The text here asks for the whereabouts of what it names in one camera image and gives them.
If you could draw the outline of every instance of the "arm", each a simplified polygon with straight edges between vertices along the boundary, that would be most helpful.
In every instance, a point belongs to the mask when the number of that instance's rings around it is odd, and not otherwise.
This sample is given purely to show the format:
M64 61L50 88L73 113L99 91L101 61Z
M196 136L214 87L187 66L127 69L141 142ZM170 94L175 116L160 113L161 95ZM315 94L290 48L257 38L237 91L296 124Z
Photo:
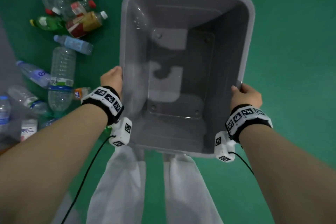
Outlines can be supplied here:
M121 96L122 70L101 77ZM5 223L50 223L65 192L107 124L83 105L0 157L0 216Z
M231 108L260 107L261 95L250 86L233 87ZM240 133L244 148L276 223L336 223L336 172L266 125Z

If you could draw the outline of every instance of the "hand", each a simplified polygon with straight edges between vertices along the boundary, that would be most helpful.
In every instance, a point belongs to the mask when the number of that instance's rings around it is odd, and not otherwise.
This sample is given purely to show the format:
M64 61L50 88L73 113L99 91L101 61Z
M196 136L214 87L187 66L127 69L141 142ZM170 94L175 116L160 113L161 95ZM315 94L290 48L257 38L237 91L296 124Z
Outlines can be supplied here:
M121 100L121 90L123 89L123 69L115 66L100 78L101 86L110 86L115 89Z
M237 105L249 104L254 107L260 108L263 104L263 100L261 99L261 94L256 91L251 86L242 83L241 90L239 91L236 86L231 86L232 91L232 99L230 105L230 112Z

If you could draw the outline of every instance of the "pant leg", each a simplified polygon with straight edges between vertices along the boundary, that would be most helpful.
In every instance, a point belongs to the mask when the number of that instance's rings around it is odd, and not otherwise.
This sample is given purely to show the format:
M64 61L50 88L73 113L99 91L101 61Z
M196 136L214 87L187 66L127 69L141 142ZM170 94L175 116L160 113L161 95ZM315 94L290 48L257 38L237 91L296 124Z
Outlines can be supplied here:
M167 224L223 224L193 159L164 156Z
M115 149L91 197L86 224L141 224L146 164L125 145Z

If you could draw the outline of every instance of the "bin bottom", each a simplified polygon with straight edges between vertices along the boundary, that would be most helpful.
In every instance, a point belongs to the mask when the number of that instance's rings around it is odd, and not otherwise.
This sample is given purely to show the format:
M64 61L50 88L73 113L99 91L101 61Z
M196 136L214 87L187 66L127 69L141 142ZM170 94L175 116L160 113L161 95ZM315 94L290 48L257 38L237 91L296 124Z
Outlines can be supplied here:
M209 80L212 33L156 28L148 48L150 113L201 118Z

